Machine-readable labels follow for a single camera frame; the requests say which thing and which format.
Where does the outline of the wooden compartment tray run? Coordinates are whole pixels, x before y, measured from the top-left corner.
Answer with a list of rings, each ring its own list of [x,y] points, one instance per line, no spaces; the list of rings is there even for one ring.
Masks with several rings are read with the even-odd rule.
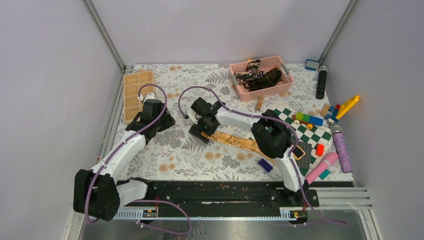
[[[154,84],[152,71],[141,71],[123,77],[123,120],[128,125],[143,110],[143,103],[138,99],[139,89],[146,84]]]

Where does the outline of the yellow patterned tie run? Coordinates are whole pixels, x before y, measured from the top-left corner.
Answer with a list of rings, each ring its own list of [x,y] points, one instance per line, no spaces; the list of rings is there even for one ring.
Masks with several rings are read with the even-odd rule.
[[[270,158],[266,156],[263,152],[261,152],[258,144],[253,139],[237,137],[223,132],[215,132],[213,135],[207,135],[204,132],[201,132],[200,134],[208,140],[261,154],[265,159],[271,161],[274,165],[276,164],[273,158]]]

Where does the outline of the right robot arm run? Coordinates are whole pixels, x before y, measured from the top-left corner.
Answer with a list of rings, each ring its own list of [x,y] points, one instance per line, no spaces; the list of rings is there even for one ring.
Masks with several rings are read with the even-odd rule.
[[[189,133],[205,144],[209,143],[209,137],[216,133],[219,126],[249,131],[259,150],[274,160],[283,178],[284,187],[288,190],[287,201],[293,206],[299,206],[307,199],[305,190],[309,183],[300,174],[292,151],[295,130],[273,110],[263,113],[245,112],[229,108],[219,101],[211,104],[199,97],[187,109],[185,118],[193,122]]]

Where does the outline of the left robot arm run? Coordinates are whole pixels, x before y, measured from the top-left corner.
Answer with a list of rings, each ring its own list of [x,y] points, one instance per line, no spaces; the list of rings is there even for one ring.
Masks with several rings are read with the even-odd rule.
[[[74,177],[73,210],[89,217],[110,221],[119,208],[138,200],[148,206],[155,192],[141,180],[118,184],[130,161],[157,135],[176,121],[165,103],[146,99],[125,129],[120,142],[91,169],[80,169]]]

